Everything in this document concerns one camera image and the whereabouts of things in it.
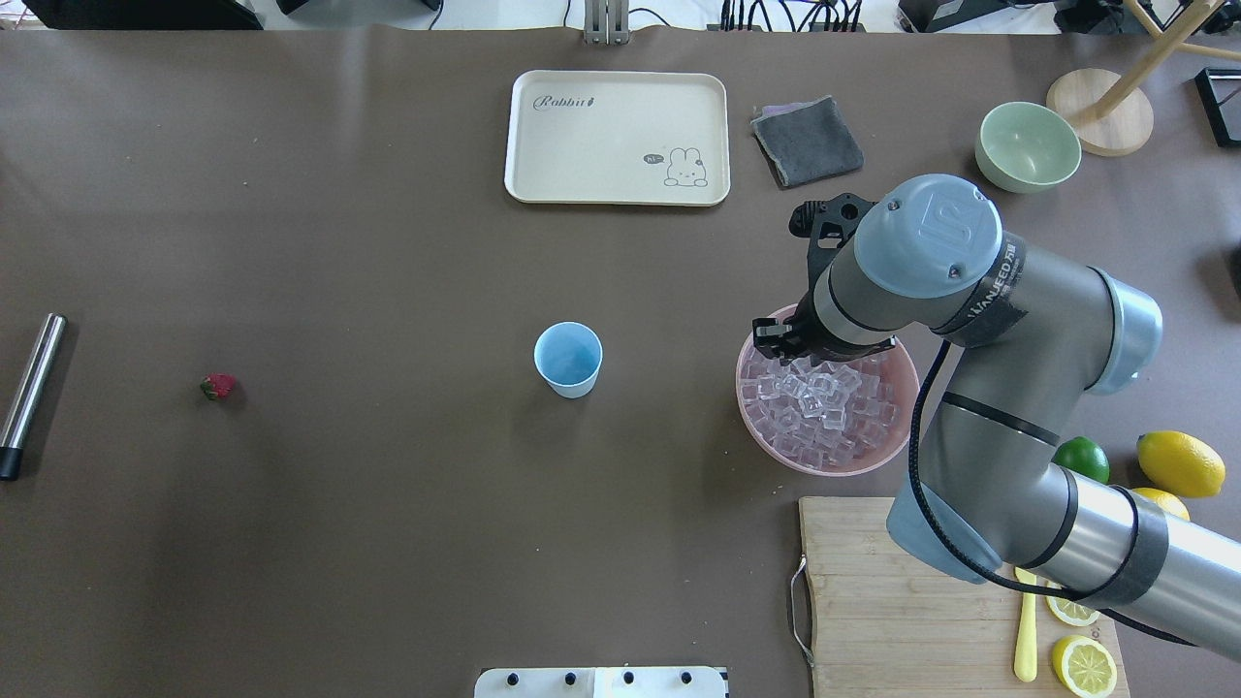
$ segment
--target gray cloth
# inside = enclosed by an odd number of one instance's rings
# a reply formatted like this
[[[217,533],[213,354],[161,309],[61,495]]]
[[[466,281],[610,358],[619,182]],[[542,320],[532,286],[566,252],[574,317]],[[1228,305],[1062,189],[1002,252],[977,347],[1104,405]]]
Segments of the gray cloth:
[[[850,173],[862,165],[861,148],[830,94],[815,102],[763,107],[762,116],[750,124],[783,186]]]

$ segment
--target bowl of ice cubes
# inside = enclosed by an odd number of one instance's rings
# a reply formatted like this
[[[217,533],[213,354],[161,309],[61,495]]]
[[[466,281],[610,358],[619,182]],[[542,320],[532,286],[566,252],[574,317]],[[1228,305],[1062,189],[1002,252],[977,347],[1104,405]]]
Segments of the bowl of ice cubes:
[[[793,314],[789,306],[771,317]],[[737,406],[755,441],[786,466],[841,477],[891,461],[910,440],[918,394],[913,360],[896,347],[849,363],[767,359],[746,338],[737,358]]]

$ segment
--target halved lemon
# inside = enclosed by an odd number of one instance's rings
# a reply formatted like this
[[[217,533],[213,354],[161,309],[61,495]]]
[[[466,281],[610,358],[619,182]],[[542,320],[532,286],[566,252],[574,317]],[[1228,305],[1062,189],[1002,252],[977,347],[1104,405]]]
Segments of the halved lemon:
[[[1116,662],[1106,647],[1085,635],[1061,637],[1051,647],[1051,668],[1080,698],[1103,698],[1116,689]]]
[[[1061,586],[1054,581],[1049,581],[1047,586],[1061,589]],[[1047,607],[1051,609],[1051,615],[1073,627],[1086,627],[1098,620],[1098,611],[1087,609],[1081,604],[1073,604],[1067,599],[1047,596]]]

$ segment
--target wooden cutting board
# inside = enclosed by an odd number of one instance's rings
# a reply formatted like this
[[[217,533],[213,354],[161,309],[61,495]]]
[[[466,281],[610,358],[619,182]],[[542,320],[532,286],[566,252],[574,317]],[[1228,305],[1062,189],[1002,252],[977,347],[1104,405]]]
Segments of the wooden cutting board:
[[[1051,669],[1066,635],[1095,637],[1116,659],[1116,698],[1128,698],[1111,619],[1087,627],[1056,620],[1035,599],[1039,677],[1013,676],[1021,595],[953,579],[901,550],[887,535],[887,497],[800,501],[819,698],[1072,698]],[[1011,579],[1011,569],[1000,570]]]

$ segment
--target yellow knife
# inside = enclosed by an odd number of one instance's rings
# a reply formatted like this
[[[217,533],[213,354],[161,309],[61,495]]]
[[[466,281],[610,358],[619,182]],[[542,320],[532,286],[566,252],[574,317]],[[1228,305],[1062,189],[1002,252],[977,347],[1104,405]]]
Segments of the yellow knife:
[[[1039,578],[1013,568],[1016,580],[1023,584],[1039,584]],[[1034,594],[1021,595],[1021,622],[1016,628],[1016,652],[1013,655],[1013,673],[1026,683],[1039,676],[1039,650],[1034,621]]]

